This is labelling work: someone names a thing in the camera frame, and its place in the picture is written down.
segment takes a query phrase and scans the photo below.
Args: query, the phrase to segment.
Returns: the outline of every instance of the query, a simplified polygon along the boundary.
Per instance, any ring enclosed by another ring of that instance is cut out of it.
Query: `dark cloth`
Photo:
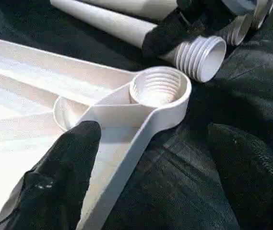
[[[210,151],[240,226],[273,230],[273,152],[234,127],[208,129]]]
[[[61,135],[15,186],[0,212],[0,230],[74,230],[100,138],[94,121]]]
[[[44,1],[27,2],[0,7],[0,38],[128,70],[165,64]],[[273,150],[273,12],[249,39],[215,79],[193,82],[184,121],[152,139],[104,229],[239,229],[207,146],[207,126],[238,127]]]

